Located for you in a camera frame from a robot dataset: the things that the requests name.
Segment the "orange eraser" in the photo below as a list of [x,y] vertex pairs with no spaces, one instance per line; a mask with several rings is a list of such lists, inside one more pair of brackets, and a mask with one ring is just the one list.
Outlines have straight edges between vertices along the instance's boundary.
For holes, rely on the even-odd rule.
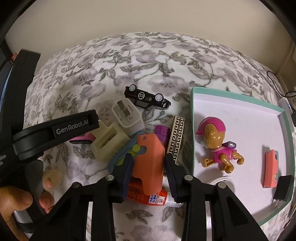
[[275,150],[270,150],[265,153],[266,166],[264,188],[274,188],[277,185],[278,169],[279,169],[279,154]]

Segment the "black toy car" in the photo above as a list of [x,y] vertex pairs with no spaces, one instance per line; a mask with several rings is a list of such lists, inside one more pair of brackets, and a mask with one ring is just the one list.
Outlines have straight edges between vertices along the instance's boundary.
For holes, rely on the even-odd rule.
[[126,86],[124,95],[126,98],[129,98],[135,106],[143,109],[154,106],[160,110],[167,110],[171,106],[171,102],[165,99],[162,94],[158,93],[154,95],[147,91],[139,90],[136,85]]

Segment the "white wall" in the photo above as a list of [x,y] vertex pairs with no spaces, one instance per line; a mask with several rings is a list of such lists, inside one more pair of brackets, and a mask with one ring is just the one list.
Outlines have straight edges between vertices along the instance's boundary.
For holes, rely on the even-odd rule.
[[56,52],[107,35],[162,31],[210,39],[239,50],[275,72],[291,38],[259,0],[37,0],[12,26],[13,52]]
[[278,72],[278,76],[283,80],[286,89],[283,90],[287,91],[295,91],[296,90],[296,60],[293,57],[295,53],[296,57],[296,49],[295,44],[291,47],[290,53],[287,56],[286,61],[282,65],[282,68]]

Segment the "floral blanket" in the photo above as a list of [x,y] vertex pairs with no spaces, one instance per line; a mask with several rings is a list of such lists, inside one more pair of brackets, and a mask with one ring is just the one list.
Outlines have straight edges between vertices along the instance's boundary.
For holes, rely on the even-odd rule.
[[[190,172],[192,87],[232,91],[277,105],[279,95],[267,71],[227,46],[187,35],[140,32],[94,39],[55,54],[36,74],[27,92],[24,127],[90,109],[108,126],[116,120],[112,105],[124,97],[125,86],[133,83],[148,92],[162,93],[172,103],[167,111],[143,111],[146,133],[154,132],[158,124],[171,126],[175,115],[186,119],[178,162]],[[45,168],[53,166],[63,172],[62,184],[53,192],[56,202],[72,182],[87,185],[108,174],[107,164],[95,160],[89,145],[65,142],[46,151],[42,159]],[[118,241],[181,239],[185,206],[153,207],[125,201],[113,209]],[[288,211],[289,205],[262,226],[269,240],[276,240],[283,231]],[[90,225],[91,208],[87,240],[91,240]]]

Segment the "orange plastic part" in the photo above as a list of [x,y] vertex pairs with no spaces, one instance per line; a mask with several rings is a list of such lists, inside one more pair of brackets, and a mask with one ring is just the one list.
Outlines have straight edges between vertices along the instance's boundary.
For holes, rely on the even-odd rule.
[[276,151],[270,150],[265,153],[266,166],[265,166],[265,178],[264,188],[274,188],[277,185],[277,173],[278,173],[278,160],[276,159]]
[[133,176],[140,178],[145,195],[156,195],[163,185],[163,165],[165,148],[155,134],[139,135],[137,143],[146,147],[143,155],[137,155]]

